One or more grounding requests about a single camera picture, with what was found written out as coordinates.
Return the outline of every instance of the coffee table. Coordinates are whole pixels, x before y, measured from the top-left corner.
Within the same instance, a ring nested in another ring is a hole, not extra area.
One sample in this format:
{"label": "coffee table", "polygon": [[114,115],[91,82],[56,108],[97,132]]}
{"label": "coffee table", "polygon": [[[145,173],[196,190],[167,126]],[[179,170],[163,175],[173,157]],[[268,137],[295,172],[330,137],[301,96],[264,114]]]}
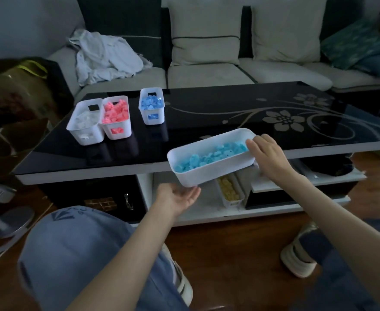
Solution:
{"label": "coffee table", "polygon": [[[136,223],[151,206],[158,183],[177,181],[166,158],[170,149],[238,127],[271,135],[297,169],[321,186],[355,184],[365,176],[358,170],[343,178],[316,176],[297,158],[380,150],[380,118],[302,82],[164,89],[163,93],[166,122],[153,126],[143,123],[139,91],[87,94],[84,100],[127,95],[132,136],[118,141],[105,137],[100,144],[81,146],[66,130],[69,113],[13,173],[24,184],[39,184],[58,207],[112,198],[118,205],[118,213],[112,214]],[[202,185],[198,204],[177,224],[301,210],[292,201],[278,200],[280,188],[260,177],[256,167],[237,175],[247,195],[267,193],[268,202],[260,208],[225,209],[214,183],[208,182]],[[331,195],[336,201],[349,201],[343,187],[334,191]],[[277,200],[274,205],[272,192]],[[258,199],[256,195],[245,205],[252,207]],[[128,208],[131,201],[134,210]]]}

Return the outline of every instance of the yellow strap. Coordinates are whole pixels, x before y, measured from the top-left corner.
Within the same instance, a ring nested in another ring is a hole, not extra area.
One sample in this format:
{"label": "yellow strap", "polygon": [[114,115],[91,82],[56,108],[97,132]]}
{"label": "yellow strap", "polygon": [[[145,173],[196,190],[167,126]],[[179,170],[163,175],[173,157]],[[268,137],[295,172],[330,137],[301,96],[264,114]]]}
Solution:
{"label": "yellow strap", "polygon": [[[37,66],[38,68],[40,68],[43,72],[45,72],[45,75],[39,75],[37,73],[35,73],[33,70],[29,69],[26,65],[23,65],[23,63],[27,62],[27,64],[30,64],[30,63],[33,63],[35,66]],[[47,69],[42,66],[40,63],[36,62],[36,61],[33,61],[33,60],[24,60],[22,62],[22,64],[19,64],[17,66],[19,69],[22,69],[22,70],[25,70],[31,74],[33,74],[34,76],[37,76],[38,78],[42,78],[42,79],[47,79]]]}

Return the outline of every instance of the forearm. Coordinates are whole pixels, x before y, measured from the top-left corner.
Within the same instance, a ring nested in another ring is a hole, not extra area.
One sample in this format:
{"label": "forearm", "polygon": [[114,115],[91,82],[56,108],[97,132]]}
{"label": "forearm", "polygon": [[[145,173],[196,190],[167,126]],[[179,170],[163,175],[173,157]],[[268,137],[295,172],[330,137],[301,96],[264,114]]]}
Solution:
{"label": "forearm", "polygon": [[173,223],[171,214],[153,205],[122,249],[67,310],[134,310]]}
{"label": "forearm", "polygon": [[297,175],[281,184],[312,217],[380,304],[380,233]]}

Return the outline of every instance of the wooden floor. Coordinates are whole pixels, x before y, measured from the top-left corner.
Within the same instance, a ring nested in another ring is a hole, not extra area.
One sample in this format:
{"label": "wooden floor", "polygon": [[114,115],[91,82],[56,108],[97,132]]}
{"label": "wooden floor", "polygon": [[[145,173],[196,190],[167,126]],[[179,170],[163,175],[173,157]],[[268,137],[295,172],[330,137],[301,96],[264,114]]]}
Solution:
{"label": "wooden floor", "polygon": [[[347,208],[361,218],[380,217],[380,159],[372,153],[353,160],[368,179],[350,193]],[[37,216],[50,204],[33,188],[13,205],[31,205]],[[279,260],[280,250],[309,217],[304,213],[267,216],[174,228],[166,243],[193,286],[192,310],[286,310],[303,297],[317,277],[292,276]],[[20,288],[16,261],[24,240],[0,258],[0,311],[39,310]]]}

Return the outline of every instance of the left hand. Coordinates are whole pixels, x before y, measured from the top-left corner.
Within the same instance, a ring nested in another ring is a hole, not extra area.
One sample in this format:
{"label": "left hand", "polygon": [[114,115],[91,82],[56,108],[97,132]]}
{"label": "left hand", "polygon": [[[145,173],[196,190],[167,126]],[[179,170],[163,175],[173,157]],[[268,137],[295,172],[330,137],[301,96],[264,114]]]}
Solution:
{"label": "left hand", "polygon": [[154,206],[162,208],[176,219],[196,202],[201,191],[199,187],[180,188],[175,183],[161,183],[157,188]]}

